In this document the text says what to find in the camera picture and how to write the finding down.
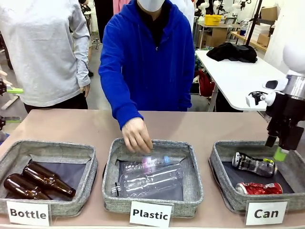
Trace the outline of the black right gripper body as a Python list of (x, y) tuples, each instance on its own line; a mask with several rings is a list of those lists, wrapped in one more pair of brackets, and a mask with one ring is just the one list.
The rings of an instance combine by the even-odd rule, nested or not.
[(305, 102), (286, 94), (276, 94), (271, 106), (267, 106), (266, 114), (271, 117), (268, 124), (268, 135), (279, 139), (278, 146), (285, 150), (296, 150), (304, 128), (298, 126), (305, 119)]

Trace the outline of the grey sweater person left hand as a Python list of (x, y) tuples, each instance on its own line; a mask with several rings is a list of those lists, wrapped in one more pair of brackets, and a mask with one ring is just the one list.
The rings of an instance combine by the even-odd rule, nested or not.
[(85, 98), (87, 98), (89, 91), (90, 91), (90, 84), (80, 87), (80, 92), (81, 92), (81, 94), (84, 95)]

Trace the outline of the blue hoodie person right hand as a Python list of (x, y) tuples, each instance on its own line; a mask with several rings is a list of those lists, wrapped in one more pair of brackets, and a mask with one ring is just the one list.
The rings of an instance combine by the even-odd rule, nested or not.
[(126, 147), (131, 152), (150, 153), (153, 149), (148, 129), (140, 117), (130, 119), (122, 127), (122, 136)]

